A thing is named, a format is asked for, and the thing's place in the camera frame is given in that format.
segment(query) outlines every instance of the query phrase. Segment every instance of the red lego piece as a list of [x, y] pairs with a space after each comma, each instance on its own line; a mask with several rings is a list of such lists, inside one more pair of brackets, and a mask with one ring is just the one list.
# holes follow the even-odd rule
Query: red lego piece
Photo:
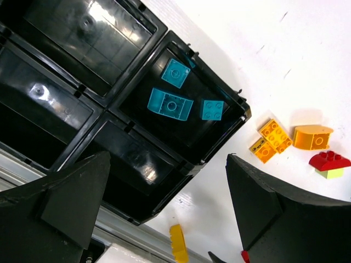
[[321, 152], [309, 160], [309, 164], [319, 171], [329, 171], [351, 166], [349, 159], [334, 153], [333, 151]]
[[250, 263], [250, 259], [248, 257], [248, 252], [246, 250], [243, 250], [241, 252], [241, 256], [242, 256], [243, 260], [245, 261], [245, 263]]

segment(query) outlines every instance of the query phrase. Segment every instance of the orange lego brick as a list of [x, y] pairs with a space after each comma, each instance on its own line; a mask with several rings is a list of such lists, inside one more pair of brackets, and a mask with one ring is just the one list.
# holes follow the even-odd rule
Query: orange lego brick
[[290, 145], [292, 140], [286, 132], [279, 126], [276, 120], [271, 119], [265, 126], [259, 130], [259, 133], [276, 149], [278, 153], [282, 153]]
[[250, 151], [254, 153], [263, 163], [268, 162], [276, 153], [276, 149], [267, 142], [265, 138], [260, 138], [252, 145]]
[[305, 125], [295, 127], [293, 145], [303, 150], [329, 149], [330, 134], [334, 130], [321, 125]]
[[171, 246], [174, 259], [178, 263], [189, 262], [188, 251], [186, 250], [185, 239], [180, 225], [174, 225], [169, 229], [171, 234]]

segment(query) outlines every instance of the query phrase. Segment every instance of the black plastic bin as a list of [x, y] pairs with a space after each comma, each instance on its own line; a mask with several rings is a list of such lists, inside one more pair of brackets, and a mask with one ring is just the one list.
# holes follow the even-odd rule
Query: black plastic bin
[[102, 110], [10, 42], [0, 44], [0, 147], [45, 171], [60, 168]]
[[99, 151], [111, 154], [103, 205], [135, 225], [156, 216], [198, 171], [182, 174], [171, 156], [105, 113], [65, 163]]
[[[173, 83], [166, 74], [170, 64], [175, 69], [171, 72]], [[169, 94], [163, 102], [175, 98], [175, 103], [168, 100], [167, 107], [175, 108], [179, 102], [183, 108], [171, 117], [155, 113], [151, 98], [158, 99], [161, 92]], [[220, 121], [202, 119], [206, 101], [216, 101], [223, 108]], [[109, 110], [174, 158], [192, 165], [207, 163], [251, 116], [246, 100], [173, 32], [166, 35]]]
[[[3, 0], [0, 21], [103, 106], [167, 32], [139, 0]], [[28, 48], [16, 35], [11, 38]], [[46, 62], [35, 50], [28, 51]]]
[[0, 33], [3, 33], [6, 30], [4, 25], [0, 24]]

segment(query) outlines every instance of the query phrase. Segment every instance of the cyan lego brick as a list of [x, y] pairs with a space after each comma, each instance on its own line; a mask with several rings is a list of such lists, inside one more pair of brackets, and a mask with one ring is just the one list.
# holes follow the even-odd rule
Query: cyan lego brick
[[165, 68], [162, 79], [180, 89], [190, 73], [190, 69], [175, 59], [171, 59]]
[[187, 61], [189, 62], [191, 68], [194, 68], [196, 67], [195, 63], [189, 58], [189, 57], [186, 57]]
[[148, 109], [154, 113], [169, 118], [186, 121], [188, 120], [193, 102], [194, 101], [192, 100], [153, 88], [149, 99]]
[[204, 100], [201, 105], [200, 117], [204, 121], [220, 121], [222, 119], [224, 101]]

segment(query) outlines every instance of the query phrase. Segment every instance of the white table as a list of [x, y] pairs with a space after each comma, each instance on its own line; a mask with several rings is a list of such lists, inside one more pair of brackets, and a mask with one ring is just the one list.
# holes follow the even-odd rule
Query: white table
[[248, 148], [275, 117], [293, 127], [333, 128], [330, 146], [351, 158], [351, 2], [327, 0], [144, 0], [233, 89], [243, 89], [252, 118], [164, 211], [147, 223], [169, 235], [181, 224], [187, 247], [242, 262], [225, 164], [228, 153], [284, 181], [350, 201], [351, 168], [326, 180], [308, 165], [317, 152], [290, 147], [262, 164]]

